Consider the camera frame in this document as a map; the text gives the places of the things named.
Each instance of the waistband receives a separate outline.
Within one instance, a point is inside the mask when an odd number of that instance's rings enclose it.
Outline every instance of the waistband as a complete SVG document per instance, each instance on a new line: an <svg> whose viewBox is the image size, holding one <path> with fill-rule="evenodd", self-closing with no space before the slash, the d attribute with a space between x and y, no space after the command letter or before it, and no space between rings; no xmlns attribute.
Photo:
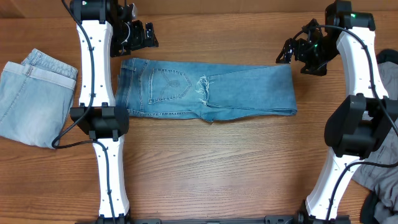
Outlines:
<svg viewBox="0 0 398 224"><path fill-rule="evenodd" d="M35 67L41 68L42 70L55 72L59 75L63 75L64 77L71 78L72 80L76 80L78 72L76 68L52 58L37 49L33 49L21 64L33 65Z"/></svg>
<svg viewBox="0 0 398 224"><path fill-rule="evenodd" d="M6 66L4 67L4 71L12 72L17 75L26 75L28 77L69 88L71 90L74 90L76 85L76 81L72 78L68 78L55 72L46 71L29 64L20 65L14 62L7 62Z"/></svg>

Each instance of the blue denim jeans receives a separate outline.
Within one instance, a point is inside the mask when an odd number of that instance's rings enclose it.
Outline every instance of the blue denim jeans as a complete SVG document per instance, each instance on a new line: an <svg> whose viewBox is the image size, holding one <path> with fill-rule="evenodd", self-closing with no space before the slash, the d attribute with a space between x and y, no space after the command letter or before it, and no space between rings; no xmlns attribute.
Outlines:
<svg viewBox="0 0 398 224"><path fill-rule="evenodd" d="M122 62L116 104L126 107L131 116L206 121L297 112L290 65L139 58Z"/></svg>
<svg viewBox="0 0 398 224"><path fill-rule="evenodd" d="M34 49L0 77L0 136L51 147L73 104L77 69Z"/></svg>

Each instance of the crumpled gray garment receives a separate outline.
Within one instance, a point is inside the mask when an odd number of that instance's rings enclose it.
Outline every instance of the crumpled gray garment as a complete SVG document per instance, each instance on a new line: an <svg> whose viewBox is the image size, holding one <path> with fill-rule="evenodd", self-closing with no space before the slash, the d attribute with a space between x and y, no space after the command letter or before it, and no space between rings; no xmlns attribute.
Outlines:
<svg viewBox="0 0 398 224"><path fill-rule="evenodd" d="M384 88L392 100L398 99L398 65L392 62L379 64ZM398 161L398 137L390 130L379 150L372 152L369 162L393 164ZM380 202L376 205L374 217L380 224L398 223L398 167L381 168L362 165L353 179L369 190L374 190Z"/></svg>

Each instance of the wood plank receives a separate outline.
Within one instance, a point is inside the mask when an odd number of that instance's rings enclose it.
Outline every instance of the wood plank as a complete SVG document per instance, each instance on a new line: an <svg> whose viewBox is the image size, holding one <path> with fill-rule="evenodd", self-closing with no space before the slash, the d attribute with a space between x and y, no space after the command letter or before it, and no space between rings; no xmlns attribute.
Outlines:
<svg viewBox="0 0 398 224"><path fill-rule="evenodd" d="M68 17L59 0L11 0L26 18ZM332 0L128 0L140 15L322 12ZM396 0L352 0L355 11L398 10Z"/></svg>
<svg viewBox="0 0 398 224"><path fill-rule="evenodd" d="M133 52L152 60L273 65L284 42L323 13L142 16L153 22L157 49ZM376 51L398 49L398 13L374 12ZM0 20L0 67L37 48L81 68L76 25L69 18ZM112 59L113 85L120 61ZM326 158L323 128L345 98L340 57L328 75L299 74L298 114L233 122L131 118L124 173L134 218L234 218L294 213L311 192ZM75 104L80 92L80 76ZM85 140L73 129L62 143ZM100 204L91 146L53 151L0 138L0 223L93 220ZM359 223L368 190L350 183L339 214Z"/></svg>
<svg viewBox="0 0 398 224"><path fill-rule="evenodd" d="M0 3L0 18L23 18L12 0L2 0Z"/></svg>

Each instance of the wooden tabletop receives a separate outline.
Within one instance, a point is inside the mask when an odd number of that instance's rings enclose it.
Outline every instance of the wooden tabletop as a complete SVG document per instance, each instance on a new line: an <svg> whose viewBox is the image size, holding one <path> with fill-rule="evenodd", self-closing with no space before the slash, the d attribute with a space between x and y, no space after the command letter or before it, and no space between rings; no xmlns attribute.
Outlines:
<svg viewBox="0 0 398 224"><path fill-rule="evenodd" d="M398 49L398 12L373 14L376 51ZM142 21L154 23L160 47L135 51L131 57L273 65L285 40L313 16L323 23L322 12L144 16ZM7 61L21 62L33 48L81 68L72 19L0 20L0 67ZM112 59L114 91L121 60L127 58ZM340 56L328 64L325 77L300 74L302 66L292 63L295 116L217 123L131 118L124 178L133 217L170 220L295 213L314 188L325 161L325 123L345 99ZM79 74L75 104L80 78ZM62 144L86 139L75 128ZM0 152L0 223L97 218L100 186L91 146L51 150L0 138ZM359 222L367 194L351 181L338 213Z"/></svg>

